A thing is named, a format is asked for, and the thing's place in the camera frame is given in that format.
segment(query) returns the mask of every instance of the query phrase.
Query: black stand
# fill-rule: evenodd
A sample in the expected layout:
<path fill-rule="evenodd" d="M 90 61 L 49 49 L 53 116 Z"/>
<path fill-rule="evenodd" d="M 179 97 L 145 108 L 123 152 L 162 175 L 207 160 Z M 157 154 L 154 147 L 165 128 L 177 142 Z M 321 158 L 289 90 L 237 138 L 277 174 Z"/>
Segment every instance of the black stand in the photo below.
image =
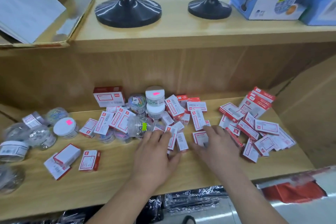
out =
<path fill-rule="evenodd" d="M 194 0 L 188 4 L 188 12 L 203 19 L 219 20 L 228 18 L 232 8 L 218 0 Z"/>
<path fill-rule="evenodd" d="M 97 20 L 115 28 L 136 28 L 158 21 L 161 6 L 151 0 L 109 0 L 94 10 Z"/>

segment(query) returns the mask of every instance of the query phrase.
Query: hand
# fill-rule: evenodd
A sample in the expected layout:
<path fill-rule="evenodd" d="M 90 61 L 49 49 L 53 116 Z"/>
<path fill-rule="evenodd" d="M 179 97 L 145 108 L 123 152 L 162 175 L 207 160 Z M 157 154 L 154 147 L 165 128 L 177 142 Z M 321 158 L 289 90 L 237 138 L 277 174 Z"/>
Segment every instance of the hand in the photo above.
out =
<path fill-rule="evenodd" d="M 208 165 L 219 180 L 240 169 L 239 149 L 227 133 L 220 126 L 204 126 L 209 137 L 208 147 L 202 147 L 192 142 L 192 148 Z"/>
<path fill-rule="evenodd" d="M 147 131 L 135 151 L 131 179 L 149 193 L 154 193 L 168 179 L 180 161 L 180 153 L 171 159 L 167 157 L 170 138 L 169 131 Z"/>

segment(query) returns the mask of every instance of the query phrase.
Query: plastic container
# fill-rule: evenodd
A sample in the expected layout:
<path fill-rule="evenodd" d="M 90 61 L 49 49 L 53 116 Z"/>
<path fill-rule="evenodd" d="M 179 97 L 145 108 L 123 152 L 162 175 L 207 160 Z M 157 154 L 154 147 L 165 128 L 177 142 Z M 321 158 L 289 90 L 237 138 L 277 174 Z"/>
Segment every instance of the plastic container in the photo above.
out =
<path fill-rule="evenodd" d="M 45 115 L 46 120 L 53 126 L 55 126 L 59 120 L 67 117 L 69 117 L 69 113 L 62 107 L 51 109 Z"/>
<path fill-rule="evenodd" d="M 22 120 L 29 128 L 33 128 L 38 125 L 50 125 L 50 123 L 42 118 L 42 116 L 38 112 L 33 112 L 32 114 L 22 118 Z"/>
<path fill-rule="evenodd" d="M 29 127 L 23 122 L 15 123 L 3 132 L 4 141 L 24 141 L 24 134 L 29 130 Z"/>
<path fill-rule="evenodd" d="M 146 89 L 146 100 L 151 106 L 165 103 L 165 90 L 161 86 L 150 86 Z"/>
<path fill-rule="evenodd" d="M 20 141 L 5 141 L 0 144 L 0 161 L 19 162 L 25 159 L 29 145 Z"/>
<path fill-rule="evenodd" d="M 158 120 L 162 118 L 162 114 L 165 111 L 165 104 L 159 105 L 159 106 L 151 106 L 149 103 L 147 103 L 147 112 L 148 116 Z"/>
<path fill-rule="evenodd" d="M 64 139 L 71 139 L 78 135 L 79 127 L 77 122 L 72 118 L 63 118 L 56 122 L 54 133 Z"/>
<path fill-rule="evenodd" d="M 101 143 L 108 144 L 112 141 L 114 141 L 115 136 L 114 136 L 114 129 L 109 128 L 107 130 L 106 135 L 101 135 L 101 134 L 96 134 L 97 135 L 97 140 L 100 141 Z"/>
<path fill-rule="evenodd" d="M 0 165 L 0 194 L 6 195 L 17 190 L 25 179 L 25 172 L 21 167 Z"/>
<path fill-rule="evenodd" d="M 142 114 L 146 111 L 146 97 L 143 94 L 131 95 L 128 104 L 135 114 Z"/>
<path fill-rule="evenodd" d="M 130 137 L 142 138 L 146 131 L 153 131 L 154 126 L 149 117 L 130 116 L 127 122 L 127 133 Z"/>
<path fill-rule="evenodd" d="M 46 150 L 55 144 L 56 137 L 47 126 L 39 125 L 28 131 L 25 142 L 33 148 Z"/>
<path fill-rule="evenodd" d="M 121 143 L 130 143 L 132 141 L 132 138 L 129 136 L 129 134 L 125 134 L 123 132 L 114 131 L 114 136 L 116 137 L 116 139 L 118 139 Z"/>

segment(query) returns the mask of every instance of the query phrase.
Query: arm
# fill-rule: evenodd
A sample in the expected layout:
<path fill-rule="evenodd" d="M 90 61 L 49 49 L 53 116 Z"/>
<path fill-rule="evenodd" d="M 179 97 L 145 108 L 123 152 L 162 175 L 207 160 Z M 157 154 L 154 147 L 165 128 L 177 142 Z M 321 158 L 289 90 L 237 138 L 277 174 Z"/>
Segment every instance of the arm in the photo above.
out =
<path fill-rule="evenodd" d="M 146 132 L 134 154 L 130 178 L 87 224 L 134 223 L 149 198 L 180 161 L 180 154 L 170 160 L 167 158 L 170 137 L 170 132 Z"/>
<path fill-rule="evenodd" d="M 209 137 L 208 148 L 195 143 L 192 147 L 228 192 L 241 222 L 287 224 L 244 174 L 239 150 L 230 135 L 219 126 L 204 126 L 203 129 Z"/>

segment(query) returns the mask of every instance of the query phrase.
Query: clear plastic container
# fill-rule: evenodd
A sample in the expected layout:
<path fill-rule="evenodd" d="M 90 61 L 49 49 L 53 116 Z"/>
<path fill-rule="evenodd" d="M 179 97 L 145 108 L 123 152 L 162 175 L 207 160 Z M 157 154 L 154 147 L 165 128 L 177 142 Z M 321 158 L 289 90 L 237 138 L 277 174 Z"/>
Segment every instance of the clear plastic container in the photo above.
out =
<path fill-rule="evenodd" d="M 33 128 L 38 125 L 50 125 L 49 122 L 45 120 L 38 112 L 33 112 L 32 114 L 22 118 L 22 120 L 29 128 Z"/>
<path fill-rule="evenodd" d="M 130 116 L 127 122 L 127 133 L 130 137 L 142 138 L 146 131 L 153 131 L 155 123 L 149 117 Z"/>
<path fill-rule="evenodd" d="M 135 114 L 142 114 L 146 111 L 146 97 L 143 94 L 133 94 L 128 99 L 128 104 Z"/>
<path fill-rule="evenodd" d="M 132 141 L 132 137 L 130 137 L 129 134 L 125 134 L 125 133 L 117 131 L 117 130 L 114 131 L 114 136 L 121 143 L 127 144 L 127 143 L 130 143 Z"/>
<path fill-rule="evenodd" d="M 46 120 L 51 124 L 55 125 L 59 120 L 69 117 L 69 113 L 62 107 L 57 107 L 51 109 L 45 115 Z"/>
<path fill-rule="evenodd" d="M 3 132 L 4 141 L 24 141 L 24 134 L 29 130 L 29 127 L 23 122 L 15 123 Z"/>
<path fill-rule="evenodd" d="M 165 111 L 165 104 L 158 105 L 158 106 L 152 106 L 147 103 L 147 112 L 148 116 L 151 117 L 154 120 L 158 120 L 162 118 L 162 114 Z"/>
<path fill-rule="evenodd" d="M 25 172 L 21 167 L 0 165 L 0 194 L 6 195 L 17 190 L 25 179 Z"/>
<path fill-rule="evenodd" d="M 32 128 L 27 133 L 28 145 L 39 150 L 46 150 L 56 142 L 56 136 L 45 125 L 39 125 Z"/>
<path fill-rule="evenodd" d="M 19 162 L 25 159 L 29 145 L 20 141 L 5 141 L 0 144 L 0 161 Z"/>
<path fill-rule="evenodd" d="M 115 139 L 114 130 L 112 128 L 109 128 L 107 130 L 106 135 L 101 135 L 101 134 L 96 134 L 96 135 L 97 135 L 97 140 L 104 144 L 113 142 Z"/>
<path fill-rule="evenodd" d="M 165 90 L 161 86 L 150 86 L 146 89 L 147 104 L 160 106 L 165 103 Z"/>
<path fill-rule="evenodd" d="M 53 131 L 64 139 L 71 139 L 78 135 L 79 127 L 74 119 L 68 117 L 56 122 Z"/>

